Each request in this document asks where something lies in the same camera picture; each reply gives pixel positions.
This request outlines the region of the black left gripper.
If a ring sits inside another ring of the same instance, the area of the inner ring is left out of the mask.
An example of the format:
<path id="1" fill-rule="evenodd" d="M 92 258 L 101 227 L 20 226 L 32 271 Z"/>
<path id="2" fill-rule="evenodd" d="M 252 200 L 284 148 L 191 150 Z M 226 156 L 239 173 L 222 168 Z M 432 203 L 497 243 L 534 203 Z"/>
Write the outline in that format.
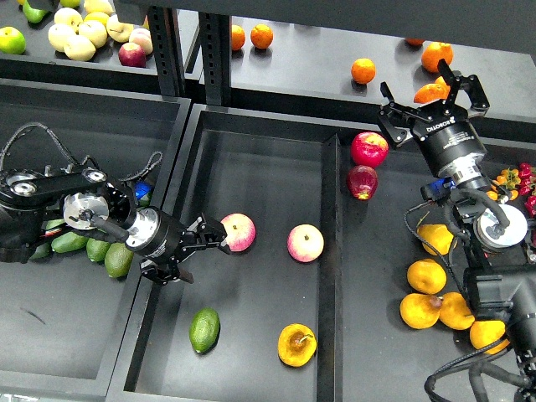
<path id="1" fill-rule="evenodd" d="M 142 257 L 142 276 L 159 285 L 178 281 L 194 283 L 193 274 L 179 265 L 178 250 L 185 227 L 176 219 L 154 207 L 140 209 L 127 232 L 127 249 Z M 187 227 L 186 247 L 194 251 L 217 248 L 231 254 L 224 225 L 205 214 L 200 214 Z"/>

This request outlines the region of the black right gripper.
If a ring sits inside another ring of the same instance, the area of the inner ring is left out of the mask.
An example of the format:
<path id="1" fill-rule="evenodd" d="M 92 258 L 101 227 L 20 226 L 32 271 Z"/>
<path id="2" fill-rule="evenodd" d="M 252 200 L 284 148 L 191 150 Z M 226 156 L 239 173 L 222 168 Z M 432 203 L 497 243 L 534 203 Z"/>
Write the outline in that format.
<path id="1" fill-rule="evenodd" d="M 490 103 L 476 75 L 451 70 L 445 59 L 440 59 L 437 67 L 450 87 L 443 102 L 437 100 L 419 109 L 403 106 L 394 100 L 386 82 L 380 84 L 386 100 L 378 112 L 380 131 L 392 147 L 415 140 L 436 178 L 482 178 L 479 163 L 487 150 L 466 110 L 455 103 L 459 90 L 467 94 L 474 116 L 485 116 Z"/>

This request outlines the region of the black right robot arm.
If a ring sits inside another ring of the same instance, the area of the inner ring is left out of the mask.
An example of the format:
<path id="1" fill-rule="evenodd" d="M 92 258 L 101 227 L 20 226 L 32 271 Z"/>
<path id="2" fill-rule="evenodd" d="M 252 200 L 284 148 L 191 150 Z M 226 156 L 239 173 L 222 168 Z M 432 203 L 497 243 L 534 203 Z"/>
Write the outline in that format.
<path id="1" fill-rule="evenodd" d="M 517 401 L 535 398 L 535 262 L 532 251 L 519 264 L 496 266 L 491 255 L 529 245 L 535 226 L 517 207 L 508 204 L 510 192 L 499 187 L 498 200 L 488 197 L 493 183 L 481 169 L 487 150 L 472 125 L 484 116 L 487 97 L 475 75 L 464 76 L 444 60 L 438 70 L 449 86 L 443 100 L 419 107 L 397 103 L 386 83 L 380 91 L 381 132 L 394 147 L 415 141 L 434 182 L 421 189 L 423 205 L 439 205 L 448 230 L 460 243 L 467 266 L 456 281 L 472 315 L 480 321 L 499 321 L 505 332 L 487 346 L 437 369 L 426 381 L 425 392 L 436 401 L 436 382 L 467 371 L 474 398 L 488 398 L 485 377 L 516 388 Z"/>

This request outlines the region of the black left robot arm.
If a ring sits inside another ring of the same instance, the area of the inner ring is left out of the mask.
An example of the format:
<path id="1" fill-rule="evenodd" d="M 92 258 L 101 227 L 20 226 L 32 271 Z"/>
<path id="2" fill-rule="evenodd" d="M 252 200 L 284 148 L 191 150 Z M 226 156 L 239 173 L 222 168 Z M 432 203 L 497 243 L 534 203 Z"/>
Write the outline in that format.
<path id="1" fill-rule="evenodd" d="M 47 241 L 74 233 L 99 241 L 123 244 L 141 256 L 142 276 L 160 285 L 193 282 L 180 265 L 197 251 L 217 248 L 229 253 L 221 222 L 204 215 L 186 226 L 153 206 L 143 208 L 134 183 L 162 160 L 154 152 L 147 165 L 127 178 L 105 173 L 91 157 L 78 161 L 56 134 L 40 122 L 19 127 L 1 150 L 33 129 L 41 129 L 67 160 L 66 167 L 1 171 L 1 260 L 26 263 Z"/>

